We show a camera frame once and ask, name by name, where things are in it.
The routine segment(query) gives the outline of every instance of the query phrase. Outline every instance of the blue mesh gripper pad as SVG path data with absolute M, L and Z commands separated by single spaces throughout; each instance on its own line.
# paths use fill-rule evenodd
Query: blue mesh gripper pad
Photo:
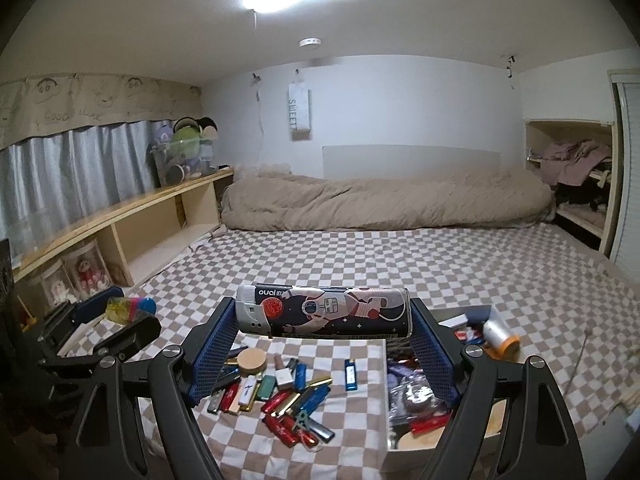
M 220 370 L 229 355 L 231 345 L 238 335 L 236 302 L 231 301 L 193 364 L 193 381 L 187 393 L 189 400 L 197 406 L 204 397 L 211 395 Z
M 420 311 L 411 306 L 414 330 L 409 341 L 436 397 L 449 406 L 460 398 L 453 375 L 453 364 L 440 347 Z

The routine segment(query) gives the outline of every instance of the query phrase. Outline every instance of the metal screw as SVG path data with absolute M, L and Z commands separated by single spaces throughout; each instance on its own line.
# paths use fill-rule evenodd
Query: metal screw
M 169 345 L 167 348 L 162 350 L 162 355 L 164 357 L 175 357 L 180 353 L 180 347 L 178 345 Z
M 465 352 L 469 357 L 480 357 L 483 352 L 478 345 L 469 345 L 465 348 Z
M 103 357 L 100 361 L 100 366 L 102 368 L 112 367 L 116 363 L 116 358 L 112 355 L 107 355 L 107 357 Z
M 545 360 L 539 355 L 531 356 L 531 358 L 529 359 L 529 363 L 531 363 L 531 366 L 535 368 L 544 368 L 546 365 Z

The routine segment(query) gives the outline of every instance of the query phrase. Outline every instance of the pink clothing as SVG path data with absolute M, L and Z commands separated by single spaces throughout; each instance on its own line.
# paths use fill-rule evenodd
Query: pink clothing
M 593 168 L 611 156 L 611 147 L 596 140 L 558 142 L 542 155 L 540 177 L 550 186 L 581 186 Z

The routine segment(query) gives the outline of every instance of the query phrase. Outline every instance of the astronaut print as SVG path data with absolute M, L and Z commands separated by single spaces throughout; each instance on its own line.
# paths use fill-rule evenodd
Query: astronaut print
M 256 285 L 274 336 L 395 338 L 411 335 L 404 288 Z

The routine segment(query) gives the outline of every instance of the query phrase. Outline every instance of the smoke detector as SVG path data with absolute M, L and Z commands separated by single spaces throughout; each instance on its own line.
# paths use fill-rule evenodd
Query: smoke detector
M 300 40 L 298 45 L 305 50 L 315 50 L 322 44 L 322 40 L 320 38 L 305 38 L 304 40 Z

